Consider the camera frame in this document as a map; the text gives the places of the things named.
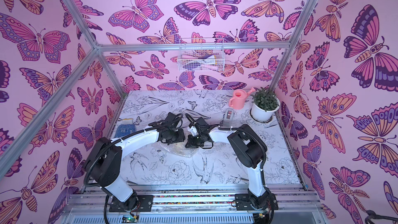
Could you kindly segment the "clear bubble wrap sheet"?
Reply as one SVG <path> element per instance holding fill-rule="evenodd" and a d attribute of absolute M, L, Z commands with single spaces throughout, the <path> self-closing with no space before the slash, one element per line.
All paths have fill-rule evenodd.
<path fill-rule="evenodd" d="M 186 143 L 187 141 L 173 144 L 162 143 L 161 145 L 163 149 L 173 155 L 184 158 L 192 158 L 199 151 L 199 148 L 187 148 Z"/>

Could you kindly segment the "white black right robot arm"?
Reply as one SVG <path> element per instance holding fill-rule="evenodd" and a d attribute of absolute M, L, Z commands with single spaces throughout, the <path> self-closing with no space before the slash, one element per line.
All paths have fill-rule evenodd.
<path fill-rule="evenodd" d="M 267 148 L 255 131 L 247 124 L 223 127 L 210 125 L 203 118 L 194 119 L 189 114 L 186 118 L 191 132 L 186 148 L 212 149 L 214 143 L 230 144 L 240 163 L 247 168 L 249 203 L 254 209 L 271 207 L 271 193 L 264 178 Z"/>

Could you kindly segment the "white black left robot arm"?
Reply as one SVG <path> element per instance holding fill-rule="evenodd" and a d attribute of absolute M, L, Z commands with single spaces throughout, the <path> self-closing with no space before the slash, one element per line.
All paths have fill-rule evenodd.
<path fill-rule="evenodd" d="M 150 123 L 132 134 L 112 140 L 100 138 L 86 159 L 84 186 L 102 189 L 108 197 L 116 199 L 127 210 L 135 208 L 138 196 L 120 175 L 122 160 L 149 144 L 160 141 L 167 144 L 183 142 L 184 131 L 178 127 L 182 118 L 183 114 L 168 113 L 165 119 Z"/>

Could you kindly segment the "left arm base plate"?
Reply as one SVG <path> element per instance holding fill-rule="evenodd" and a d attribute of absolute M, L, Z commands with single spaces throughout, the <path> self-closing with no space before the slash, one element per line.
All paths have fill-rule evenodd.
<path fill-rule="evenodd" d="M 110 212 L 150 212 L 153 206 L 153 195 L 133 194 L 125 202 L 113 198 L 110 204 Z"/>

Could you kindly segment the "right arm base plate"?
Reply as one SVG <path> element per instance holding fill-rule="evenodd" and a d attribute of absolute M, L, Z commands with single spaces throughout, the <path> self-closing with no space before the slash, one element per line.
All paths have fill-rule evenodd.
<path fill-rule="evenodd" d="M 238 211 L 276 211 L 279 210 L 276 196 L 265 192 L 260 197 L 247 194 L 235 194 L 235 208 Z"/>

